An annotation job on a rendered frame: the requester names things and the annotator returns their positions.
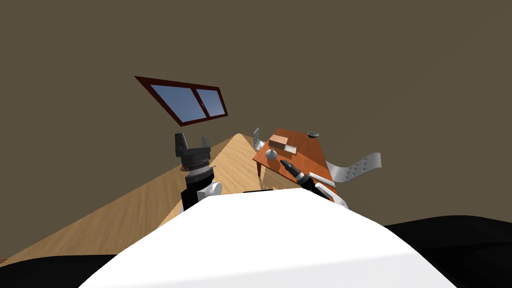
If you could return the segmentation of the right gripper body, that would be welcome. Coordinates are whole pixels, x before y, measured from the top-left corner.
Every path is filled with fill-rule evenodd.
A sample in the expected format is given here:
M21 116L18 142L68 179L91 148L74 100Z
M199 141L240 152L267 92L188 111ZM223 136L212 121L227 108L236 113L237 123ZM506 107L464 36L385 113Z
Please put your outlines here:
M281 159L279 162L285 168L286 171L291 173L291 175L294 178L296 178L296 179L302 178L302 172L299 169L297 169L291 162L284 160L284 159Z

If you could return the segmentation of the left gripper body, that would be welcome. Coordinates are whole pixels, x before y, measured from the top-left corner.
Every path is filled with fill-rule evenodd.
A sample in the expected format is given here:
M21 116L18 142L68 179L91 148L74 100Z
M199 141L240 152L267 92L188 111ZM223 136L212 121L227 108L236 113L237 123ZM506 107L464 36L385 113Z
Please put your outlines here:
M210 164L210 147L175 148L176 157L180 158L181 165L184 167L205 167Z

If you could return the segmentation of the brown wooden table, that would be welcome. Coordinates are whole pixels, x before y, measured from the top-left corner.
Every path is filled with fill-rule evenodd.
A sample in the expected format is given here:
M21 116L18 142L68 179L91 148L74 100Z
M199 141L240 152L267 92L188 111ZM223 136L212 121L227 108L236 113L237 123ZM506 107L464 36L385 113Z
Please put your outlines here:
M309 138L305 132L279 128L275 130L272 135L287 137L287 145L296 147L297 151L296 154L292 154L284 150L273 148L277 152L277 158L274 160L268 160L265 156L265 152L271 148L269 147L269 140L264 141L260 138L265 142L265 144L260 151L256 151L256 154L252 159L256 163L257 176L260 178L263 186L265 185L264 180L266 173L270 173L271 176L279 175L290 182L296 182L296 179L292 177L291 173L286 171L282 166L280 160L286 160L292 163L306 176L312 172L318 176L333 181L326 163L326 158L324 157L324 153L317 138ZM326 184L326 186L333 192L337 193L335 187L329 186L328 184Z

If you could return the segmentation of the brown box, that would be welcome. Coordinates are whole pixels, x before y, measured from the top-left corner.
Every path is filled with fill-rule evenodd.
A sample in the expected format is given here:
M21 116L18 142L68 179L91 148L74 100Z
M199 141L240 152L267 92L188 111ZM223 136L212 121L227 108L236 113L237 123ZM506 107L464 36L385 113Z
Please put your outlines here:
M288 141L289 139L287 137L273 134L268 140L268 145L269 147L274 149L284 150L287 146Z

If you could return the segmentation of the white flat bar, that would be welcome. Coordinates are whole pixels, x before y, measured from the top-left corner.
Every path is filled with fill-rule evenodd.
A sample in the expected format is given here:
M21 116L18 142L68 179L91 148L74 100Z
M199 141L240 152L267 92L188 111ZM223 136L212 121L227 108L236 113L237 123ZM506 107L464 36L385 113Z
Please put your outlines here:
M309 177L311 177L313 179L316 179L317 181L320 181L320 182L322 182L324 184L327 184L329 186L332 186L334 188L336 187L336 184L333 181L328 180L328 179L326 179L326 178L324 178L322 176L319 176L318 174L315 174L313 172L309 172Z

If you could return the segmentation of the red-framed window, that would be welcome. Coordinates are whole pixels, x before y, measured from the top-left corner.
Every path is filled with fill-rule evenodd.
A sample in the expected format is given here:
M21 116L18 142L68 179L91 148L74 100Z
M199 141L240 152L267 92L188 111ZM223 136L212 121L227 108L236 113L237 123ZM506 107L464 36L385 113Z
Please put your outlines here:
M219 87L143 76L135 79L181 127L228 116Z

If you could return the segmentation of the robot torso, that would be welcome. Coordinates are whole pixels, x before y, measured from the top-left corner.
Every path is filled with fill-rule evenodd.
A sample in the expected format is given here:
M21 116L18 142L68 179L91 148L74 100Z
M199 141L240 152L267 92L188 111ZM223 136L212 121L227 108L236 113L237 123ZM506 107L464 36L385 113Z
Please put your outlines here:
M79 288L456 288L382 225L301 189L215 195Z

